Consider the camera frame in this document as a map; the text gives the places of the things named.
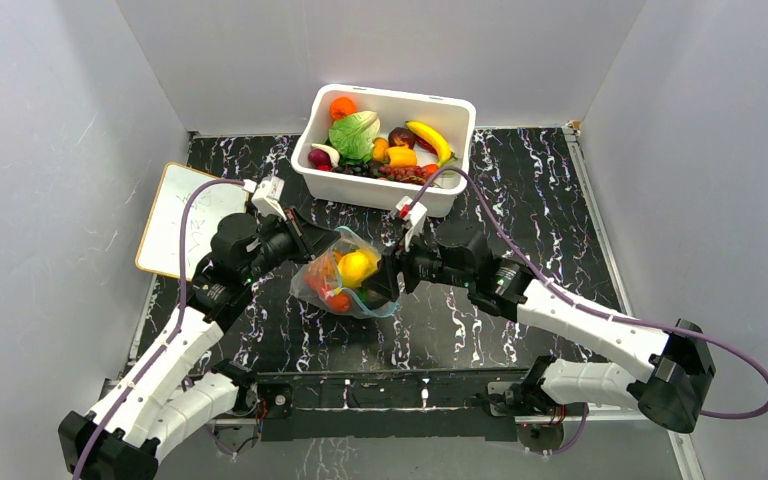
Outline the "toy yellow pear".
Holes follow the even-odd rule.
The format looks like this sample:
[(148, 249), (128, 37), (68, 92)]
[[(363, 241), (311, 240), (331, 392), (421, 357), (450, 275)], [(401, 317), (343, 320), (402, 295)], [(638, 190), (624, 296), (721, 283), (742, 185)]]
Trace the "toy yellow pear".
[(371, 250), (355, 250), (343, 255), (337, 270), (344, 288), (358, 288), (378, 269), (379, 256)]

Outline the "clear zip top bag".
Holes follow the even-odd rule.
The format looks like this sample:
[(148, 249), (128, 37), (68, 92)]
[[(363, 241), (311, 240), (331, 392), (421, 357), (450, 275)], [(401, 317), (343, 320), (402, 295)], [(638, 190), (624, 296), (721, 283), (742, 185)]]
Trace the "clear zip top bag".
[(378, 272), (381, 253), (345, 226), (336, 232), (337, 240), (294, 275), (291, 296), (335, 315), (359, 319), (391, 316), (398, 303), (362, 285)]

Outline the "toy red tomato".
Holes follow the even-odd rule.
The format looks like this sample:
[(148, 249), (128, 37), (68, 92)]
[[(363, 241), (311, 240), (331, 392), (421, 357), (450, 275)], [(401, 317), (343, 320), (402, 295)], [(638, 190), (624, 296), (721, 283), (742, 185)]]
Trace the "toy red tomato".
[(337, 270), (338, 258), (333, 253), (326, 253), (307, 265), (303, 275), (305, 283), (333, 313), (347, 313), (352, 300), (342, 292), (342, 283)]

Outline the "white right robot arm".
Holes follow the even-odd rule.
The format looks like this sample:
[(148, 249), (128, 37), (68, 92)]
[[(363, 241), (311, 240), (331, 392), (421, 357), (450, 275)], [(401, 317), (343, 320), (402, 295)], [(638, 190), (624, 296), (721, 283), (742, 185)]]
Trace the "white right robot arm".
[(364, 288), (397, 300), (421, 282), (462, 287), (479, 310), (537, 327), (604, 357), (602, 363), (538, 358), (525, 379), (501, 393), (487, 392), (497, 416), (547, 414), (575, 403), (636, 410), (655, 424), (690, 433), (716, 370), (700, 328), (684, 320), (678, 332), (626, 325), (616, 313), (599, 318), (593, 304), (562, 298), (521, 261), (494, 253), (474, 227), (444, 227), (427, 243), (405, 238), (387, 248)]

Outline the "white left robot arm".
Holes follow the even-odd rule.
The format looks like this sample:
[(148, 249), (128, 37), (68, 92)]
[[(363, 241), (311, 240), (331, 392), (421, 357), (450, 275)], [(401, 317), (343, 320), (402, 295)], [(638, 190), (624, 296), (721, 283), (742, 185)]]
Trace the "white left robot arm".
[(152, 479), (172, 450), (216, 416), (253, 412), (259, 400), (254, 376), (229, 362), (178, 389), (252, 302), (258, 280), (286, 262), (316, 259), (339, 237), (295, 209), (261, 219), (224, 217), (163, 332), (87, 413), (71, 412), (61, 421), (58, 436), (73, 478)]

